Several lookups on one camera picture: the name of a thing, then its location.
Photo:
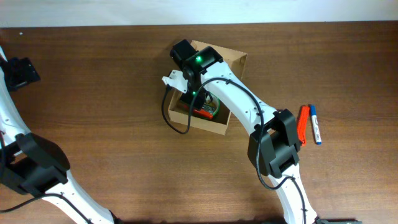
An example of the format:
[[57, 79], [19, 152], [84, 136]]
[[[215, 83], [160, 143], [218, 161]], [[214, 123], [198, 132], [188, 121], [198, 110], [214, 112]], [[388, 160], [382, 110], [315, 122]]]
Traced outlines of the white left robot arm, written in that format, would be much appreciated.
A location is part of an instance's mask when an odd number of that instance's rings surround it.
[[75, 223], [121, 223], [112, 211], [93, 200], [71, 173], [62, 149], [34, 134], [21, 118], [10, 93], [40, 80], [29, 58], [1, 55], [1, 184], [59, 208]]

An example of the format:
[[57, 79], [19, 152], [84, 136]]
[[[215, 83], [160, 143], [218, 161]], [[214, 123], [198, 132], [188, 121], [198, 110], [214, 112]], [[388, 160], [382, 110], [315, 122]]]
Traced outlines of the green tape roll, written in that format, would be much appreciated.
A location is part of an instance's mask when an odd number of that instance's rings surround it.
[[221, 101], [213, 94], [206, 97], [205, 104], [202, 107], [205, 111], [212, 115], [212, 119], [217, 116], [220, 108]]

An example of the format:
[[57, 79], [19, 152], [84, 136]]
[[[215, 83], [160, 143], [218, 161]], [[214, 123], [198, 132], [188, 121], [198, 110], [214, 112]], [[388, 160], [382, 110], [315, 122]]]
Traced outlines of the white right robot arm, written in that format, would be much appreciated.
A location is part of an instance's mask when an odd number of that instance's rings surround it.
[[188, 117], [192, 117], [198, 97], [216, 96], [249, 134], [248, 158], [260, 183], [277, 192], [286, 223], [319, 223], [300, 178], [296, 119], [287, 109], [277, 110], [249, 90], [213, 47], [195, 49], [184, 39], [176, 43], [170, 57], [177, 64], [175, 79], [163, 79], [190, 97]]

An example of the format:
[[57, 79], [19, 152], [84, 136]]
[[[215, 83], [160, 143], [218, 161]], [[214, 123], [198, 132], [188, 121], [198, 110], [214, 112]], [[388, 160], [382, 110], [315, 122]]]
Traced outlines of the red black stapler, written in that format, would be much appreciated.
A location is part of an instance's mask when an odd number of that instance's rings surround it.
[[214, 103], [205, 103], [200, 110], [193, 109], [192, 114], [203, 119], [212, 120], [218, 113], [219, 107]]

